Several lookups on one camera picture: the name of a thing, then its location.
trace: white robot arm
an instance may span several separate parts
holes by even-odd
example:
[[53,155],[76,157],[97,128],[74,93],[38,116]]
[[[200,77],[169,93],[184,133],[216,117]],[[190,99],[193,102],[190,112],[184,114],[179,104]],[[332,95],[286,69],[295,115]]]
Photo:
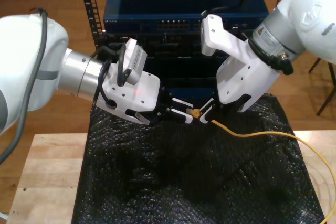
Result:
[[240,111],[247,110],[280,70],[291,73],[290,61],[306,49],[336,63],[335,24],[334,0],[281,0],[246,41],[226,31],[219,16],[208,15],[201,25],[202,53],[211,56],[218,49],[229,54],[217,71],[219,101],[229,104],[246,94],[249,99]]
[[[52,19],[47,22],[47,43],[38,70],[28,111],[37,110],[51,99],[56,89],[92,101],[99,84],[103,63],[92,57],[68,49],[68,34]],[[0,19],[5,33],[0,33],[0,135],[19,117],[25,89],[40,47],[42,18],[39,14],[9,16]],[[160,80],[143,72],[146,52],[130,39],[124,45],[120,69],[122,83],[118,83],[118,61],[110,63],[101,85],[106,96],[114,101],[108,105],[101,92],[97,106],[132,122],[144,124],[126,111],[153,111],[156,107]]]

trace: yellow cable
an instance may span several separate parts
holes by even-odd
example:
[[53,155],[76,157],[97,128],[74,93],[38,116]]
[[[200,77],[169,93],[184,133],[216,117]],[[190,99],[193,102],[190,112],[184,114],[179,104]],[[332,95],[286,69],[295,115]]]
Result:
[[[250,134],[237,134],[233,131],[231,131],[230,129],[228,129],[226,126],[222,125],[221,123],[218,123],[215,120],[211,121],[212,123],[218,125],[219,127],[223,128],[225,131],[227,131],[228,133],[230,133],[233,136],[237,136],[237,137],[251,137],[251,136],[259,136],[259,135],[265,135],[265,134],[274,134],[274,135],[283,135],[283,136],[288,136],[291,138],[296,139],[297,141],[300,141],[302,144],[306,145],[308,148],[310,148],[316,155],[319,156],[320,159],[322,159],[322,161],[325,163],[325,165],[327,166],[327,168],[330,171],[330,174],[332,176],[332,179],[334,180],[334,185],[335,185],[335,190],[336,190],[336,179],[335,179],[335,175],[334,172],[332,171],[331,167],[329,166],[329,164],[327,163],[327,161],[324,159],[324,157],[322,157],[322,155],[320,153],[318,153],[310,144],[306,143],[305,141],[303,141],[302,139],[298,138],[297,136],[285,133],[285,132],[279,132],[279,131],[262,131],[262,132],[256,132],[256,133],[250,133]],[[336,209],[336,200],[334,203],[334,206],[332,207],[330,213],[326,216],[326,218],[321,222],[321,224],[325,224],[326,221],[332,216],[332,213],[335,211]]]

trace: black bubble wrap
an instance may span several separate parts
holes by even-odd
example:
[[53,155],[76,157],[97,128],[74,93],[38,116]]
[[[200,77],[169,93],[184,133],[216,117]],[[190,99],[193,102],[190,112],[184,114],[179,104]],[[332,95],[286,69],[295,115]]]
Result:
[[[267,94],[221,122],[237,133],[293,134],[278,100]],[[72,224],[323,219],[295,140],[237,138],[196,120],[148,127],[92,108]]]

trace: wooden table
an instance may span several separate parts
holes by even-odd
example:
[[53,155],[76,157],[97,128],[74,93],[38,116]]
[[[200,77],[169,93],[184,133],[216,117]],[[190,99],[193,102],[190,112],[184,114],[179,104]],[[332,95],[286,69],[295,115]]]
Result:
[[[295,135],[314,146],[336,171],[336,131],[296,131]],[[86,137],[86,134],[35,135],[7,223],[71,223]],[[299,144],[327,215],[335,201],[331,175],[312,151]],[[336,215],[328,223],[336,223]]]

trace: silver cylinder joint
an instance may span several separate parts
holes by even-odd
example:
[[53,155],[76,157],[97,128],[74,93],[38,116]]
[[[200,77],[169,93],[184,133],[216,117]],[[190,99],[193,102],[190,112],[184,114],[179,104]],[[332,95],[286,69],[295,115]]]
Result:
[[60,73],[58,89],[92,101],[97,90],[101,67],[101,61],[71,51]]
[[270,55],[286,53],[291,61],[305,51],[295,28],[275,8],[253,32],[255,42]]

